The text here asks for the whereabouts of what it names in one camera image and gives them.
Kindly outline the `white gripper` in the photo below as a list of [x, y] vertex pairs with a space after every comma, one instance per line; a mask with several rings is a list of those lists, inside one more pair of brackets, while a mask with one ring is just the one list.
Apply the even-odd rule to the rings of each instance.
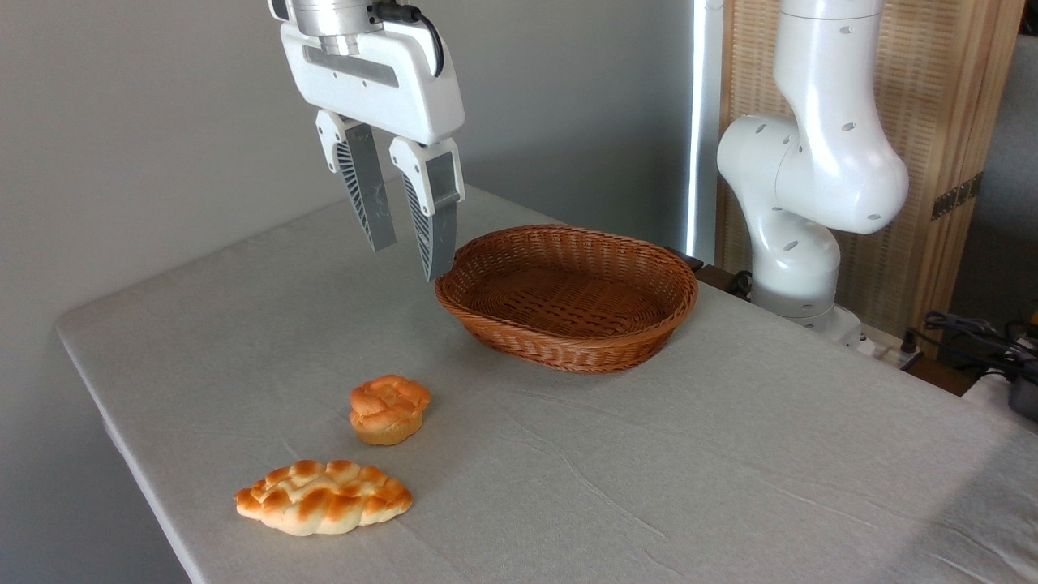
[[455, 256], [457, 204], [465, 199], [449, 138], [465, 121], [450, 56], [435, 76], [435, 44], [422, 25], [388, 23], [361, 34], [352, 56], [325, 54], [290, 23], [281, 24], [281, 40], [301, 96], [322, 108], [315, 126], [326, 166], [345, 182], [373, 251], [397, 237], [370, 126], [400, 135], [389, 154], [403, 177], [425, 278], [443, 276]]

